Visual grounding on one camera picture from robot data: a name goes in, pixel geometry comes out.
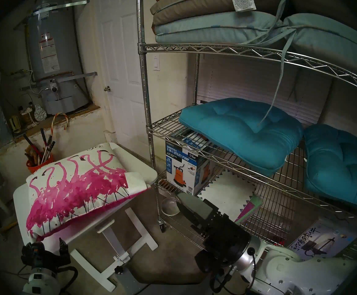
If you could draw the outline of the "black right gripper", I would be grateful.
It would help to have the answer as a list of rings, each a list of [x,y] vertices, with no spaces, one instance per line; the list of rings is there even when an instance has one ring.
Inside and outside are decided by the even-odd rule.
[[[204,238],[202,250],[195,261],[203,273],[210,273],[236,264],[246,253],[253,261],[251,236],[208,200],[180,192],[177,206],[197,234]]]

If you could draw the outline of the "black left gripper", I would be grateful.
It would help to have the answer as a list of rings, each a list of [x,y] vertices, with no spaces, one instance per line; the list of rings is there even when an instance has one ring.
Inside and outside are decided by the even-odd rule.
[[[21,253],[22,263],[32,269],[45,268],[57,271],[59,267],[71,263],[68,245],[62,238],[59,238],[59,255],[47,251],[42,242],[29,242],[23,246]]]

